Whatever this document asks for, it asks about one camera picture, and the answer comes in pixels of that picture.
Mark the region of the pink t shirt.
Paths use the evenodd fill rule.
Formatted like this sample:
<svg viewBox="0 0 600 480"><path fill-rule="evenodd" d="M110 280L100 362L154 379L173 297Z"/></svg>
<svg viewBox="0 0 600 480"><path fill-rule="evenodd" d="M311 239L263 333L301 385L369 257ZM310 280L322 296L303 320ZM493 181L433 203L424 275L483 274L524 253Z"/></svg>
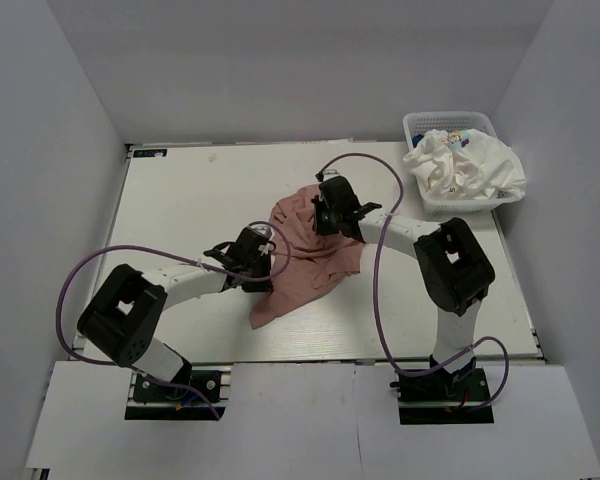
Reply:
<svg viewBox="0 0 600 480"><path fill-rule="evenodd" d="M363 244L341 234L319 236L313 231L312 200L316 185L300 188L279 200L272 208L269 223L284 237L274 243L273 291L252 308L249 321L259 329L272 321L330 293L345 277L360 272Z"/></svg>

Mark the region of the white printed t shirt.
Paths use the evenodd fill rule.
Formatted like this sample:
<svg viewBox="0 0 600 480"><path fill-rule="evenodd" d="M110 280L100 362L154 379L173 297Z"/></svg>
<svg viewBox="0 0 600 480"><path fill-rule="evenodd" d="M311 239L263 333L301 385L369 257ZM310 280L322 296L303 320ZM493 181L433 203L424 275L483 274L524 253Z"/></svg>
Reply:
<svg viewBox="0 0 600 480"><path fill-rule="evenodd" d="M499 139L476 129L430 130L404 157L408 173L436 200L516 200L526 192L519 157Z"/></svg>

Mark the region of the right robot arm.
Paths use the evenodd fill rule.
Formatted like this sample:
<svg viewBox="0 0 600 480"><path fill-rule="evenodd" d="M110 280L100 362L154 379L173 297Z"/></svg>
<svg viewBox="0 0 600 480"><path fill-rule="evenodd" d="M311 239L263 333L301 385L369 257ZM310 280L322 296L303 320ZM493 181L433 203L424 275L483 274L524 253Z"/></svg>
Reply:
<svg viewBox="0 0 600 480"><path fill-rule="evenodd" d="M431 301L437 307L436 342L430 368L402 370L405 377L431 375L433 390L452 399L468 385L475 367L474 334L478 312L495 280L495 270L468 224L460 218L436 223L396 215L374 202L362 204L349 181L318 174L314 231L341 234L387 247L417 260Z"/></svg>

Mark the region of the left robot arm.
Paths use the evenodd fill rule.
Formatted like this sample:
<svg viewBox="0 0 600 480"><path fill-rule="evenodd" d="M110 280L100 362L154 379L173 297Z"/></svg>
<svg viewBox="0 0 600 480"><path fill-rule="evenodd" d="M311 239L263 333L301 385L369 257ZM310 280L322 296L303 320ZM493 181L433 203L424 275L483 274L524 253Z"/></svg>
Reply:
<svg viewBox="0 0 600 480"><path fill-rule="evenodd" d="M77 330L110 361L157 380L168 398L179 399L191 387L191 363L154 338L162 316L178 304L240 288L272 289L271 227L249 225L234 241L220 243L203 255L203 266L179 263L142 272L128 264L116 266L79 317Z"/></svg>

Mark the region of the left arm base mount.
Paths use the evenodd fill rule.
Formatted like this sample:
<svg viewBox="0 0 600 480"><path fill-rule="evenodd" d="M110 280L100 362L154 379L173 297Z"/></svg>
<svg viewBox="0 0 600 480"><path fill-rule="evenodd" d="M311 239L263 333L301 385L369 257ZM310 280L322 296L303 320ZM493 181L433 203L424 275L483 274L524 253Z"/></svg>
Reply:
<svg viewBox="0 0 600 480"><path fill-rule="evenodd" d="M124 419L128 421L217 421L228 406L231 384L229 366L194 366L190 389L159 385L146 374L131 377Z"/></svg>

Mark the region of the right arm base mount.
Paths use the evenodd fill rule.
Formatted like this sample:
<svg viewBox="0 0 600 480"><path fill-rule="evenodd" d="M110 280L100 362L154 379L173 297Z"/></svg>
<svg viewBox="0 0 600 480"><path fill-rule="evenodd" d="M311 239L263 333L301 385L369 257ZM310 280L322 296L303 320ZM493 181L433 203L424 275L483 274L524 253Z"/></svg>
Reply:
<svg viewBox="0 0 600 480"><path fill-rule="evenodd" d="M479 408L490 398L486 374L476 368L455 386L448 388L441 373L410 378L398 375L390 383L397 394L401 425L478 425L493 424L490 405Z"/></svg>

